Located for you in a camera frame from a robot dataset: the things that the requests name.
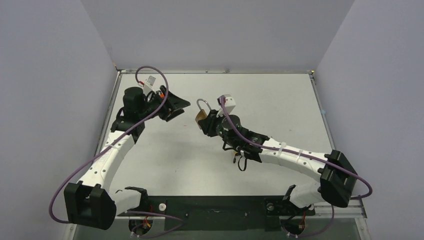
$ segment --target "white table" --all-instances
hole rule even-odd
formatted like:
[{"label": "white table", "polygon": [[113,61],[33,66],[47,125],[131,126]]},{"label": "white table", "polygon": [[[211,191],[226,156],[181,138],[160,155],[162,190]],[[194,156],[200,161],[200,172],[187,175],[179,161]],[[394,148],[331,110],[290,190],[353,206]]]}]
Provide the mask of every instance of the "white table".
[{"label": "white table", "polygon": [[[140,74],[139,79],[150,75],[159,88],[163,80],[158,74]],[[145,123],[144,132],[112,181],[111,192],[134,186],[147,189],[150,196],[284,195],[290,185],[312,181],[293,170],[252,160],[246,171],[239,171],[233,164],[234,152],[223,151],[223,141],[203,135],[195,123],[199,98],[219,109],[217,98],[231,94],[237,103],[232,114],[240,117],[245,128],[300,149],[331,152],[308,74],[165,75],[169,90],[191,106],[170,122],[156,117]],[[123,106],[124,90],[136,85],[134,74],[122,75],[106,134]]]}]

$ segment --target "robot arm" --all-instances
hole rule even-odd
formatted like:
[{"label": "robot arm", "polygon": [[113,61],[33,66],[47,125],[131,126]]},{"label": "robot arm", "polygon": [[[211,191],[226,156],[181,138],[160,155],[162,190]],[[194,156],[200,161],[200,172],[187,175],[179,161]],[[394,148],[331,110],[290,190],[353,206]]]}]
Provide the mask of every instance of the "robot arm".
[{"label": "robot arm", "polygon": [[[236,106],[236,102],[231,95],[225,95],[222,99],[229,114]],[[331,162],[356,174],[343,153],[336,150],[332,150],[329,154],[311,152],[288,146],[285,142],[276,141],[271,137],[243,127],[238,116],[229,115],[236,130],[244,138],[254,143],[250,144],[236,134],[232,124],[224,116],[222,108],[214,110],[209,107],[209,109],[209,114],[200,109],[195,121],[206,136],[220,136],[224,141],[222,147],[224,150],[234,150],[238,156],[247,160],[280,165],[305,174],[314,180],[305,185],[292,185],[283,198],[284,207],[300,210],[319,202],[328,202],[341,208],[348,206],[356,179],[324,162],[315,160],[318,158]]]},{"label": "robot arm", "polygon": [[[161,86],[160,90],[154,91],[153,83],[154,78],[149,77],[143,88],[135,86],[125,90],[123,107],[118,111],[103,150],[162,103],[166,88]],[[188,101],[168,92],[165,104],[153,117],[168,122],[184,113],[183,108],[189,105]],[[63,194],[70,223],[106,230],[115,216],[130,209],[147,208],[148,194],[143,188],[126,187],[110,192],[115,173],[144,129],[143,122],[99,157],[77,183],[66,185]]]}]

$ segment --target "wall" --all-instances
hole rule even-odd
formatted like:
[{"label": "wall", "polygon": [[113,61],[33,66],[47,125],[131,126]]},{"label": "wall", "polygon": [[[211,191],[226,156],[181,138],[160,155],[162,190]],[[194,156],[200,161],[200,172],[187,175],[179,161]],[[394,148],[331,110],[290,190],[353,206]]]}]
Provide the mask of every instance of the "wall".
[{"label": "wall", "polygon": [[[80,1],[1,1],[1,239],[62,238],[49,201],[93,156],[115,78]],[[54,212],[66,219],[62,194]]]},{"label": "wall", "polygon": [[316,69],[336,147],[374,186],[364,205],[376,240],[424,239],[423,9],[356,0]]},{"label": "wall", "polygon": [[119,69],[318,66],[354,0],[81,0]]}]

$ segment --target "brass padlock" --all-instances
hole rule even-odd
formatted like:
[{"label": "brass padlock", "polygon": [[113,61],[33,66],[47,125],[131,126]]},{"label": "brass padlock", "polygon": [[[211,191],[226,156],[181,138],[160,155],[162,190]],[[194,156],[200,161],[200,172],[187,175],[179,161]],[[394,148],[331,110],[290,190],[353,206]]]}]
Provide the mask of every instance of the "brass padlock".
[{"label": "brass padlock", "polygon": [[205,110],[204,110],[203,108],[201,108],[201,107],[200,107],[200,104],[199,104],[199,102],[200,102],[200,101],[202,101],[202,102],[206,103],[206,105],[207,105],[207,107],[209,108],[209,110],[212,110],[212,109],[211,109],[211,106],[209,106],[209,103],[208,103],[206,100],[204,100],[204,99],[202,99],[202,98],[199,98],[199,99],[196,101],[197,106],[198,106],[198,108],[200,109],[200,111],[199,111],[199,113],[196,115],[196,118],[195,118],[194,120],[196,121],[197,125],[199,126],[199,128],[200,128],[200,130],[201,130],[201,129],[202,129],[202,127],[200,127],[200,125],[199,125],[199,121],[200,121],[200,120],[204,120],[204,119],[206,119],[206,118],[208,117],[208,115],[206,114]]}]

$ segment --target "purple cable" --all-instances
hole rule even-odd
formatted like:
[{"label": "purple cable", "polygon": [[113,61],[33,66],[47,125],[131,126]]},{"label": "purple cable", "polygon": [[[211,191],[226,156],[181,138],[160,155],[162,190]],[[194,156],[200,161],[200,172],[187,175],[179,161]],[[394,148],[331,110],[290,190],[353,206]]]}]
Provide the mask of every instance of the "purple cable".
[{"label": "purple cable", "polygon": [[319,231],[308,233],[308,234],[296,235],[296,234],[293,234],[293,233],[290,233],[289,231],[287,231],[287,229],[284,227],[284,224],[282,225],[282,229],[284,229],[284,231],[286,231],[289,234],[289,236],[292,236],[292,237],[296,237],[297,236],[297,238],[307,238],[307,237],[316,236],[318,234],[322,234],[327,229],[329,229],[329,227],[333,224],[333,221],[334,221],[334,206],[331,205],[331,219],[330,219],[330,222],[323,229],[321,229]]},{"label": "purple cable", "polygon": [[154,110],[151,114],[149,114],[148,116],[146,116],[143,120],[137,122],[136,124],[134,124],[132,127],[130,127],[127,131],[125,131],[124,133],[122,133],[121,136],[119,136],[115,141],[113,141],[109,146],[107,146],[103,151],[99,152],[97,155],[95,155],[92,159],[90,159],[88,162],[84,163],[83,165],[81,165],[80,167],[78,167],[73,173],[71,173],[66,179],[65,181],[62,182],[62,184],[59,186],[59,188],[56,190],[56,192],[54,193],[53,197],[50,200],[50,204],[48,205],[48,214],[50,215],[51,219],[53,219],[55,222],[58,222],[60,224],[69,224],[69,221],[66,220],[60,220],[59,218],[57,218],[54,214],[53,214],[53,204],[55,203],[56,198],[59,195],[59,192],[64,188],[64,186],[71,180],[71,178],[73,178],[79,171],[81,171],[83,168],[85,168],[86,166],[88,166],[89,164],[92,164],[97,158],[101,157],[102,155],[104,155],[107,151],[109,151],[112,146],[114,146],[115,144],[117,144],[125,135],[129,134],[133,129],[135,129],[136,127],[138,127],[140,124],[144,123],[146,120],[150,119],[151,117],[153,117],[161,108],[162,106],[165,104],[167,98],[168,98],[168,93],[169,93],[169,86],[168,86],[168,81],[167,78],[165,77],[165,75],[156,67],[153,66],[141,66],[137,69],[138,73],[141,69],[153,69],[156,72],[158,72],[163,80],[165,81],[165,85],[166,85],[166,92],[165,92],[165,96],[162,100],[162,102],[160,103],[160,105],[157,107],[156,110]]},{"label": "purple cable", "polygon": [[[232,129],[234,130],[234,132],[237,134],[237,136],[239,138],[241,138],[246,143],[248,143],[248,144],[250,144],[252,146],[256,146],[258,148],[263,148],[263,149],[268,149],[268,150],[274,150],[274,151],[279,151],[280,150],[278,147],[271,147],[271,146],[260,145],[260,144],[257,144],[255,142],[252,142],[249,139],[245,138],[237,130],[237,127],[234,125],[233,121],[231,121],[230,115],[228,114],[228,111],[225,108],[225,96],[224,95],[222,95],[221,97],[219,97],[219,102],[220,102],[221,108],[222,108],[222,110],[224,112],[224,115],[225,115],[228,123],[231,125]],[[344,169],[344,168],[342,168],[342,167],[340,167],[340,166],[338,166],[338,165],[336,165],[336,164],[334,164],[332,162],[323,160],[323,159],[321,159],[319,157],[316,157],[316,156],[308,155],[308,154],[305,154],[305,153],[299,153],[297,151],[293,151],[293,150],[289,150],[289,149],[285,149],[285,148],[281,149],[281,151],[282,152],[289,153],[289,154],[294,154],[294,155],[299,155],[300,154],[302,157],[313,159],[313,160],[316,160],[318,162],[324,163],[326,165],[329,165],[329,166],[331,166],[331,167],[333,167],[333,168],[335,168],[337,170],[340,170],[343,173],[345,173],[345,174],[347,174],[349,176],[352,176],[352,177],[358,179],[359,181],[363,182],[368,187],[368,193],[366,193],[364,195],[358,195],[358,196],[351,197],[350,199],[352,199],[352,200],[363,199],[363,198],[369,197],[373,193],[373,188],[371,187],[371,184],[369,184],[365,179],[363,179],[362,177],[358,176],[357,174],[355,174],[353,172],[350,172],[350,171],[348,171],[348,170],[346,170],[346,169]]]},{"label": "purple cable", "polygon": [[[175,230],[181,228],[184,225],[184,221],[181,218],[176,217],[176,216],[171,216],[171,215],[166,215],[166,214],[160,214],[160,213],[154,213],[154,212],[147,212],[147,211],[127,211],[127,213],[128,214],[142,214],[142,215],[148,215],[148,216],[164,217],[164,218],[168,218],[168,219],[175,219],[175,220],[178,220],[178,221],[182,222],[178,226],[175,226],[175,227],[173,227],[173,228],[171,228],[169,230],[166,230],[164,232],[161,232],[161,233],[158,233],[158,234],[155,234],[155,235],[151,235],[151,236],[143,236],[143,235],[141,235],[141,236],[139,236],[141,239],[157,238],[157,237],[160,237],[162,235],[168,234],[168,233],[170,233],[172,231],[175,231]],[[131,230],[131,236],[132,235],[136,235],[135,234],[136,229],[138,229],[141,226],[143,226],[143,223],[140,224],[140,225],[137,225],[137,226],[133,227],[132,230]]]}]

